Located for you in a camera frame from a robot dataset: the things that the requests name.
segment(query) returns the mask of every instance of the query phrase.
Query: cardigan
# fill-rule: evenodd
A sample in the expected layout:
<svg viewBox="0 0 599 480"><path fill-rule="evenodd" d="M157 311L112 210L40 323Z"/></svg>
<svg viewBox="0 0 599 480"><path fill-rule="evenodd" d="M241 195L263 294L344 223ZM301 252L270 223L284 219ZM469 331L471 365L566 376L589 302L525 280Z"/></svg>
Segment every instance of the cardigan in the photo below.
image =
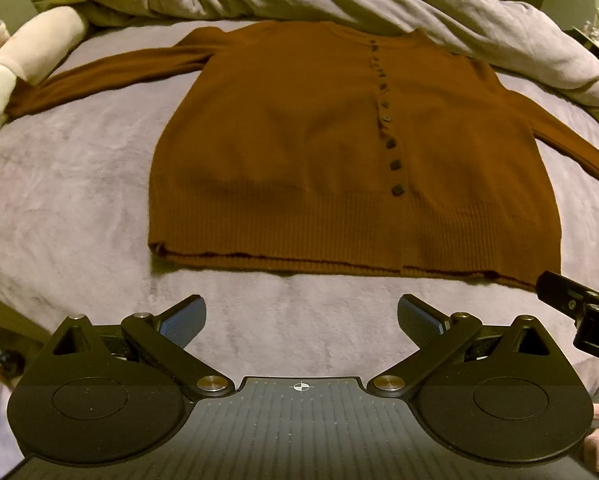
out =
<svg viewBox="0 0 599 480"><path fill-rule="evenodd" d="M6 111L196 70L154 150L148 192L148 245L179 264L534 290L542 272L561 270L535 139L599 180L596 148L420 29L202 27L173 47L20 81Z"/></svg>

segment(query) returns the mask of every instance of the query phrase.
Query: silver bolt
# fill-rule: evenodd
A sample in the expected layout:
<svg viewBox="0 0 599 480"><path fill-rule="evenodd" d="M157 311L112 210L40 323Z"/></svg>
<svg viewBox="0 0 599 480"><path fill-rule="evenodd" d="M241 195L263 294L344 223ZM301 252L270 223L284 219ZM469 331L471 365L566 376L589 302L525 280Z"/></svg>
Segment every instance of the silver bolt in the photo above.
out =
<svg viewBox="0 0 599 480"><path fill-rule="evenodd" d="M197 385L205 392L218 392L228 387L228 381L219 375L207 375L197 381Z"/></svg>
<svg viewBox="0 0 599 480"><path fill-rule="evenodd" d="M396 392L406 386L406 383L404 383L404 380L401 377L394 375L381 375L375 377L373 379L373 384L375 384L376 388L384 390L385 392Z"/></svg>

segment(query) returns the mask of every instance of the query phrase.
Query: stuffed animal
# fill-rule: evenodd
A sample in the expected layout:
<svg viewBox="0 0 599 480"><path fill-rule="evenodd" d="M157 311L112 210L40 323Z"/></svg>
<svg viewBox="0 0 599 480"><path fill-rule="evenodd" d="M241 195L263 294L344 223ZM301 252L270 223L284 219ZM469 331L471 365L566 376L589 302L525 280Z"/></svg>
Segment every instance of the stuffed animal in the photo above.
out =
<svg viewBox="0 0 599 480"><path fill-rule="evenodd" d="M36 85L86 37L90 23L73 7L55 7L26 22L12 36L0 23L0 129L17 78Z"/></svg>

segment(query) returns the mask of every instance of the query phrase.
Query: button placket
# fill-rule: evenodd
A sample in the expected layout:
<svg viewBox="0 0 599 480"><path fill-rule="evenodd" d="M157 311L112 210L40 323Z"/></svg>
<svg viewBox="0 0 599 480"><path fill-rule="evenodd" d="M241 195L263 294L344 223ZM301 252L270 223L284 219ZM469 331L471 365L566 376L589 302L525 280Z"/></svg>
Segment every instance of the button placket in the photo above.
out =
<svg viewBox="0 0 599 480"><path fill-rule="evenodd" d="M394 182L393 186L391 186L390 191L394 197L399 197L406 192L403 184L399 181L401 177L404 176L401 171L402 161L398 158L400 150L394 150L397 147L397 140L393 136L391 131L393 117L389 113L390 109L390 85L387 81L387 74L382 67L381 64L381 56L379 54L379 47L377 46L377 41L371 40L371 66L377 71L377 79L379 80L379 93L380 93L380 101L379 106L377 107L377 112L379 115L379 124L381 128L381 134L383 136L387 136L388 140L385 141L385 150L387 150L387 171L390 171L392 180Z"/></svg>

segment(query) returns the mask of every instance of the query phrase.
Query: neckline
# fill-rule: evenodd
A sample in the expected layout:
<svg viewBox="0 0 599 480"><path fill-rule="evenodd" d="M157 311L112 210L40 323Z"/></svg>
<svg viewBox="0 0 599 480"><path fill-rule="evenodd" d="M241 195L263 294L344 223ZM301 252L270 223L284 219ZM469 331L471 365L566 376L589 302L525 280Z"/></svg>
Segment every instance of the neckline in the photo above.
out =
<svg viewBox="0 0 599 480"><path fill-rule="evenodd" d="M355 28L340 25L335 22L321 22L324 27L336 34L340 38L346 40L356 41L356 43L371 44L371 40L375 44L380 46L392 46L392 47L412 47L421 46L423 44L430 43L431 38L426 36L421 28L416 28L412 32L403 32L400 36L378 36L376 34L369 34L356 30Z"/></svg>

